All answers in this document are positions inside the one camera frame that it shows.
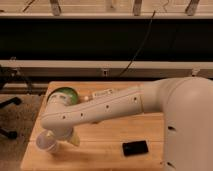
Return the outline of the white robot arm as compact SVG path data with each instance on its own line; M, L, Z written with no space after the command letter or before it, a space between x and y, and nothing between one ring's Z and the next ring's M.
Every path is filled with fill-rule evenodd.
M164 114L164 171L213 171L213 81L202 77L142 83L80 104L53 91L41 125L59 141L79 142L76 125L141 113Z

